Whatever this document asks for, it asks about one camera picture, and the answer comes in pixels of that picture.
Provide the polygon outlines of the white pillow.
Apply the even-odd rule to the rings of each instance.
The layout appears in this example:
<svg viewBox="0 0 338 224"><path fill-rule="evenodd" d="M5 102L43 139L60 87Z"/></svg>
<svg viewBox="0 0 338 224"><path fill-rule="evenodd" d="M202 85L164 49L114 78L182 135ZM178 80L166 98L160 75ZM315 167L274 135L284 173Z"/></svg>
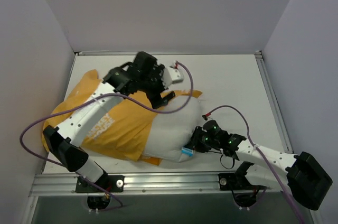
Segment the white pillow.
<svg viewBox="0 0 338 224"><path fill-rule="evenodd" d="M182 153L195 128L202 120L202 106L199 97L202 92L196 90L188 104L172 114L157 114L142 152L143 157L155 157L171 162L185 162L191 157Z"/></svg>

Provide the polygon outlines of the orange pillowcase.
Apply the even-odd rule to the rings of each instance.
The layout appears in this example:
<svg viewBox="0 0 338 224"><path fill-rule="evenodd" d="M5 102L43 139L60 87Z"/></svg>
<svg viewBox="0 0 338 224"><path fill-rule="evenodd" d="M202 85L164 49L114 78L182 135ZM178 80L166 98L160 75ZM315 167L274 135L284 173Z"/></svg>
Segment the orange pillowcase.
<svg viewBox="0 0 338 224"><path fill-rule="evenodd" d="M163 114L172 114L183 109L194 91L196 90L175 90L176 96L161 108ZM96 123L88 132L82 147L112 158L159 165L163 159L142 156L156 115L157 113L130 100L124 100Z"/></svg>

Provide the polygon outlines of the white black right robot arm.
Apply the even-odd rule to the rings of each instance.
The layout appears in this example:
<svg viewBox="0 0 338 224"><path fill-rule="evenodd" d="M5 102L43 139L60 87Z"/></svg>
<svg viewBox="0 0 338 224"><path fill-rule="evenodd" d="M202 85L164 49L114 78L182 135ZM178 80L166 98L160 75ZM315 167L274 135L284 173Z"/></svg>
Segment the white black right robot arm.
<svg viewBox="0 0 338 224"><path fill-rule="evenodd" d="M297 155L253 145L244 136L222 130L215 120L197 126L185 147L200 153L216 150L240 161L234 178L227 183L230 189L258 186L286 191L310 210L319 209L333 184L312 154Z"/></svg>

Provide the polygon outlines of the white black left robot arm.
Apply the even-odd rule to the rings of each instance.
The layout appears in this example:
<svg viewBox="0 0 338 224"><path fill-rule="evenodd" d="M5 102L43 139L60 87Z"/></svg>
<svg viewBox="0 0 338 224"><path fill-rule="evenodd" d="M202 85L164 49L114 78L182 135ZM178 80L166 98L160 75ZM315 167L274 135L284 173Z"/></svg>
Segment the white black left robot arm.
<svg viewBox="0 0 338 224"><path fill-rule="evenodd" d="M164 97L161 94L183 80L184 76L176 64L166 67L154 56L138 52L132 62L109 70L85 103L69 111L70 116L66 120L44 129L49 151L68 171L87 179L89 188L95 192L102 191L108 175L81 148L89 131L113 107L138 91L145 93L149 100L151 105L148 110L159 113L159 108L175 96L172 91Z"/></svg>

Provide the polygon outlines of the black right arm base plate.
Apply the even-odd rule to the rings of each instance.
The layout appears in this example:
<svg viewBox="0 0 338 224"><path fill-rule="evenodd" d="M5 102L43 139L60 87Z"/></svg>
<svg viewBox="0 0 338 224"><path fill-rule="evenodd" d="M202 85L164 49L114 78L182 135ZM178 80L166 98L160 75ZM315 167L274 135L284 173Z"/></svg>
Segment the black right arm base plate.
<svg viewBox="0 0 338 224"><path fill-rule="evenodd" d="M219 173L218 181L221 191L243 191L243 190L258 190L265 189L262 185L253 185L247 180L248 170L253 163L243 162L236 171L227 173Z"/></svg>

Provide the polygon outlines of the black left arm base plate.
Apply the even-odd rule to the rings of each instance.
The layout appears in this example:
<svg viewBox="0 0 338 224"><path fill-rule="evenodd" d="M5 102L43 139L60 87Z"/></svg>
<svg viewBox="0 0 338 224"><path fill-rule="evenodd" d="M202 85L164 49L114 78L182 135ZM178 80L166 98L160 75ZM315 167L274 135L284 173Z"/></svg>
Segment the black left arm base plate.
<svg viewBox="0 0 338 224"><path fill-rule="evenodd" d="M108 174L106 178L100 179L96 182L96 185L100 186L103 189L109 190L109 192L119 193L124 190L124 180L123 175L111 175ZM90 185L82 177L77 178L76 182L76 193L100 193L102 192L98 188Z"/></svg>

